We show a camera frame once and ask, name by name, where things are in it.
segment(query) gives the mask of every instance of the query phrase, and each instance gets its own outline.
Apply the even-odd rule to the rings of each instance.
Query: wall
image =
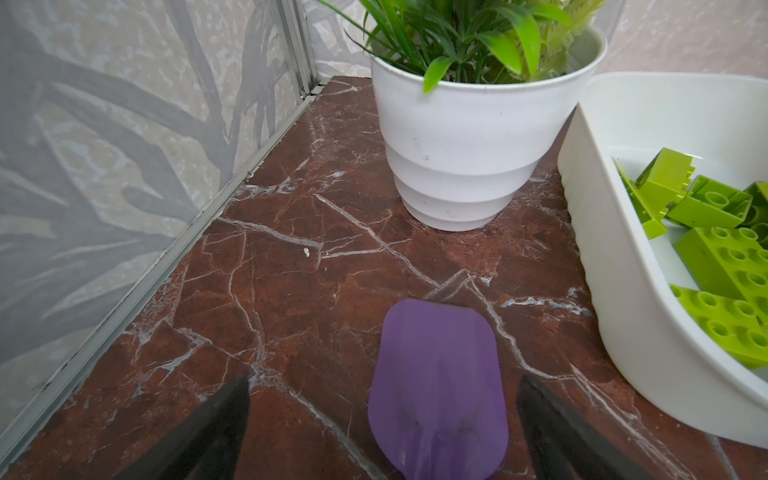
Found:
[[[316,0],[304,0],[318,72],[370,76],[351,42],[358,31]],[[356,0],[333,0],[362,21]],[[766,0],[627,0],[602,71],[710,71],[768,78]]]
[[[300,100],[267,0],[0,0],[0,430]]]

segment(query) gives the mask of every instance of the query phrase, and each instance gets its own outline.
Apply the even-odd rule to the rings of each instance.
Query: white tray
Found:
[[[640,394],[705,432],[768,448],[768,382],[725,353],[668,284],[697,289],[672,248],[683,227],[648,240],[618,172],[662,148],[737,188],[768,180],[768,81],[720,74],[595,77],[558,158],[600,334]]]

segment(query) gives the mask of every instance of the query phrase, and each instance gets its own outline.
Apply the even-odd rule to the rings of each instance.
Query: toy brick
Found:
[[[720,348],[749,369],[768,365],[768,338],[749,303],[677,285],[670,287],[691,318]]]
[[[667,232],[667,228],[651,214],[650,208],[645,204],[645,201],[637,191],[635,184],[629,179],[619,164],[616,162],[614,163],[616,164],[616,170],[618,170],[619,176],[621,176],[621,182],[624,183],[624,188],[627,190],[630,200],[632,200],[632,206],[634,207],[635,213],[637,213],[637,218],[640,219],[640,223],[643,225],[645,236],[651,239],[664,235]]]
[[[763,248],[768,247],[768,182],[755,182],[744,189],[752,195],[752,206],[746,212],[742,227],[749,227],[757,233],[757,241]]]
[[[667,215],[670,204],[677,204],[685,197],[694,172],[690,166],[692,160],[690,155],[662,148],[635,181],[637,191],[657,220]]]
[[[748,228],[693,228],[674,248],[699,288],[746,300],[768,326],[768,250]]]
[[[751,205],[752,195],[699,175],[667,217],[689,227],[734,228]]]

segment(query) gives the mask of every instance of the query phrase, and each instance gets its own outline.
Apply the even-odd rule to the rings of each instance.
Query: plant pot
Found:
[[[524,84],[441,81],[427,95],[423,77],[374,58],[379,125],[408,212],[454,232],[493,220],[554,143],[605,49],[590,27],[569,51],[584,65],[573,73]]]

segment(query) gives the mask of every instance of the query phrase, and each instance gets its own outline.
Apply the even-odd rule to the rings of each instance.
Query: red marble tabletop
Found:
[[[558,148],[487,227],[439,232],[398,198],[370,80],[335,78],[4,478],[109,478],[242,375],[238,479],[401,478],[366,400],[384,314],[406,297],[469,306],[496,333],[510,442],[493,478],[535,477],[524,372],[658,478],[768,478],[767,451],[681,425],[607,357]]]

